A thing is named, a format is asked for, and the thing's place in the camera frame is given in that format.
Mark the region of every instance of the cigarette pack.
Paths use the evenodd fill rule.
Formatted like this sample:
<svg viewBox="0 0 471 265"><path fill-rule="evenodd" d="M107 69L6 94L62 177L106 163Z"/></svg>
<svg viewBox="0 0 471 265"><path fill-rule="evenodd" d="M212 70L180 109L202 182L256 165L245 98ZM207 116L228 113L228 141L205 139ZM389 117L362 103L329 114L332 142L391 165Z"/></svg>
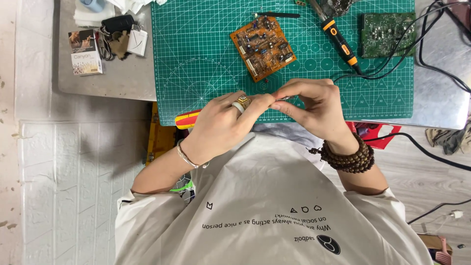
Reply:
<svg viewBox="0 0 471 265"><path fill-rule="evenodd" d="M95 30L69 32L69 43L74 75L103 73Z"/></svg>

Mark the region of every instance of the green cutting mat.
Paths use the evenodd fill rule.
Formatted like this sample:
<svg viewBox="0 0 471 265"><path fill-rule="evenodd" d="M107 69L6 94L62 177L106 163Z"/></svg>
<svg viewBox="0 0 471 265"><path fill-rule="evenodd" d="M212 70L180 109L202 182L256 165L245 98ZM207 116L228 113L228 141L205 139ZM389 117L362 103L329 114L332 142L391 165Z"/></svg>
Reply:
<svg viewBox="0 0 471 265"><path fill-rule="evenodd" d="M278 18L298 58L254 83L229 34L253 20L252 12L274 11L301 14L301 18ZM414 0L361 0L350 12L337 18L341 33L359 57L360 14L366 12L414 12ZM176 115L203 108L218 96L244 90L248 95L271 93L291 78L335 78L350 73L319 27L310 6L293 0L169 0L152 3L155 89L160 123L174 125ZM378 68L381 59L359 59L364 72ZM386 70L399 61L394 58ZM346 78L341 90L345 119L409 118L412 116L414 58L408 57L398 70L381 80ZM292 103L302 107L299 99ZM269 109L258 122L292 122Z"/></svg>

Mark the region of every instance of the gray cloth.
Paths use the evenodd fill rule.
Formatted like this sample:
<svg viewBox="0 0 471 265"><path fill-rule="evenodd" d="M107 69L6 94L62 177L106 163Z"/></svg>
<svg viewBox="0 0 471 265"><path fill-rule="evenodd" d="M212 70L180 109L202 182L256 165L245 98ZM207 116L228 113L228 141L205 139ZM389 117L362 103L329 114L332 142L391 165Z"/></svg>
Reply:
<svg viewBox="0 0 471 265"><path fill-rule="evenodd" d="M320 148L323 140L312 135L299 123L261 123L254 124L252 132L267 133L301 144L308 149Z"/></svg>

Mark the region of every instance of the screwdriver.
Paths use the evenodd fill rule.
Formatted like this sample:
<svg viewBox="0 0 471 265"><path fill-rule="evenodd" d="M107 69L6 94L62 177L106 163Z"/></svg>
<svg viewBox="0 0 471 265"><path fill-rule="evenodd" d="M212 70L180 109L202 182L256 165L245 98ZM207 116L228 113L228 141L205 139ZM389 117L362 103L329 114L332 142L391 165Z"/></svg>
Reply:
<svg viewBox="0 0 471 265"><path fill-rule="evenodd" d="M363 75L360 65L358 64L357 57L355 57L355 54L353 53L349 44L343 38L342 34L337 28L337 25L335 25L335 20L332 17L328 18L325 15L324 11L322 10L322 8L320 7L320 5L317 3L316 0L309 0L309 3L311 4L312 9L314 9L314 11L319 15L319 18L322 21L321 27L324 30L324 32L326 32L327 35L330 36L330 39L335 44L340 54L340 57L342 57L342 59L347 64L352 66L352 68L355 70L357 74Z"/></svg>
<svg viewBox="0 0 471 265"><path fill-rule="evenodd" d="M287 96L284 98L277 99L276 101L286 101L288 99L294 99L295 96ZM195 123L198 115L200 115L201 109L194 111L186 112L175 117L175 125L180 130L192 128Z"/></svg>

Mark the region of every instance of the green circuit board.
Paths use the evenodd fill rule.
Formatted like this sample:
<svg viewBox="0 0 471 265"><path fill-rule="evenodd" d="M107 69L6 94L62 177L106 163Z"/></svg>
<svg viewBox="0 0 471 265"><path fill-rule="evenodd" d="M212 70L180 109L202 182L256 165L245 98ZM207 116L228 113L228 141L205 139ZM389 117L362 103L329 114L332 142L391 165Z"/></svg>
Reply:
<svg viewBox="0 0 471 265"><path fill-rule="evenodd" d="M389 57L405 33L394 56L403 56L416 37L415 13L366 13L362 15L361 45L363 58ZM413 48L408 56L415 53Z"/></svg>

